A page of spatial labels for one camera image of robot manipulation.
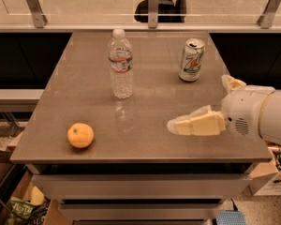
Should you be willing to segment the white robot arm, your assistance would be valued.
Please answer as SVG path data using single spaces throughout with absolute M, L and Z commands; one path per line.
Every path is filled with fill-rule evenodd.
M 227 95 L 221 110 L 209 105 L 167 123 L 169 132 L 186 136 L 213 136 L 225 130 L 254 141 L 281 145 L 281 90 L 248 85 L 230 75 L 222 77 Z

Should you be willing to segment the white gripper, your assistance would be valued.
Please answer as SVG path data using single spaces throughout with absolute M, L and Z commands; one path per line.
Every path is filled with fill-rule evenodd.
M 275 89 L 246 85 L 230 75 L 223 75 L 221 80 L 228 93 L 222 99 L 221 112 L 213 111 L 210 105 L 203 106 L 191 114 L 171 119 L 167 123 L 169 132 L 186 136 L 214 136 L 228 127 L 233 134 L 259 140 L 261 110 Z

